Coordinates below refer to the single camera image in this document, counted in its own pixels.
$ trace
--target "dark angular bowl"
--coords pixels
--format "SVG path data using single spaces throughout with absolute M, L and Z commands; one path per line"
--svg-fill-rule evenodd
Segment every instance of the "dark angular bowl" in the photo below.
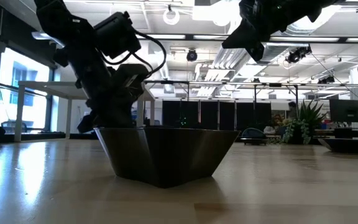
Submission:
M 318 139 L 318 141 L 332 152 L 358 153 L 358 139 Z
M 119 177 L 169 188 L 210 177 L 239 131 L 96 128 Z

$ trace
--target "table surface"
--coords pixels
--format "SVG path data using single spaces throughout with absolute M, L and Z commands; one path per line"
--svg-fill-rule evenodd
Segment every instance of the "table surface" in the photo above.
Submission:
M 234 144 L 172 189 L 114 175 L 99 141 L 0 145 L 0 224 L 358 223 L 358 155 Z
M 33 90 L 45 91 L 51 95 L 72 100 L 87 100 L 84 91 L 77 89 L 75 82 L 35 82 L 35 81 L 20 81 L 19 85 L 25 85 L 27 88 Z M 155 98 L 150 90 L 144 91 L 145 101 L 154 101 Z

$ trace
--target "white table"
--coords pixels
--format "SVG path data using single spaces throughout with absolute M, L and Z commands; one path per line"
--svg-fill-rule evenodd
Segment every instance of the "white table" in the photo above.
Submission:
M 71 126 L 71 105 L 73 100 L 87 100 L 85 92 L 82 89 L 77 89 L 75 82 L 35 82 L 35 81 L 19 81 L 19 93 L 17 98 L 17 115 L 15 125 L 15 142 L 21 142 L 22 136 L 22 116 L 24 107 L 24 93 L 25 88 L 31 88 L 33 90 L 44 91 L 49 95 L 58 96 L 68 100 L 67 103 L 67 121 L 66 121 L 66 138 L 70 138 L 70 126 Z M 150 101 L 151 103 L 151 118 L 150 123 L 154 124 L 154 101 L 155 98 L 150 90 L 144 87 L 144 94 L 139 97 L 138 100 L 138 123 L 143 124 L 143 102 Z

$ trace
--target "camera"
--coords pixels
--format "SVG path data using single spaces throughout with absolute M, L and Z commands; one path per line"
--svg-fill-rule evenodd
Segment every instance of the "camera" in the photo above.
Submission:
M 189 52 L 187 53 L 187 61 L 188 62 L 194 62 L 197 60 L 197 52 L 195 49 L 190 49 Z

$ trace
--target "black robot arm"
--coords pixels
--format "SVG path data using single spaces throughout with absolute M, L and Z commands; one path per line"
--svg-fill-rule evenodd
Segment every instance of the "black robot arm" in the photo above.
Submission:
M 54 61 L 62 66 L 71 65 L 77 77 L 77 88 L 84 89 L 92 109 L 84 117 L 78 130 L 83 133 L 95 126 L 131 128 L 131 106 L 143 94 L 142 82 L 165 63 L 166 51 L 157 40 L 136 31 L 129 14 L 114 13 L 92 27 L 86 19 L 72 15 L 62 0 L 35 0 L 37 17 L 42 29 L 64 45 L 56 51 Z M 163 63 L 148 71 L 141 64 L 122 64 L 117 70 L 107 67 L 128 59 L 141 48 L 136 34 L 158 44 L 164 53 Z M 119 63 L 111 59 L 128 51 Z
M 345 0 L 241 0 L 239 3 L 240 26 L 222 43 L 225 49 L 245 48 L 257 62 L 262 59 L 265 47 L 277 31 L 308 16 L 317 20 L 323 8 L 340 4 Z

